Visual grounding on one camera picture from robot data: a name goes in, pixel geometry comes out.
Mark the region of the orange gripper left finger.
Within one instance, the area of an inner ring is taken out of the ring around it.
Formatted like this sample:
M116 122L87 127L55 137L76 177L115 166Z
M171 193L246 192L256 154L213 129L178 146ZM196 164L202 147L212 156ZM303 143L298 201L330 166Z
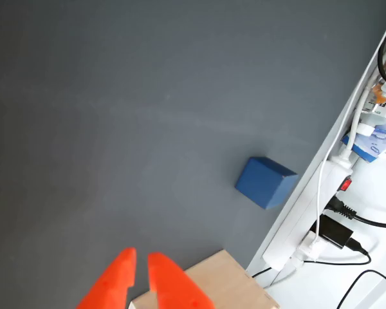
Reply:
M125 248L97 279L77 308L125 308L127 291L134 286L135 276L136 249Z

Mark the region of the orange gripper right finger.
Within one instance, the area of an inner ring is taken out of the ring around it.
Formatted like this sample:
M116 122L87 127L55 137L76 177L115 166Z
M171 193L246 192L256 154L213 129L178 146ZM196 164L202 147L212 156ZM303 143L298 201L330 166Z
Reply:
M158 308L215 308L206 293L165 254L150 253L147 266L150 292L156 294Z

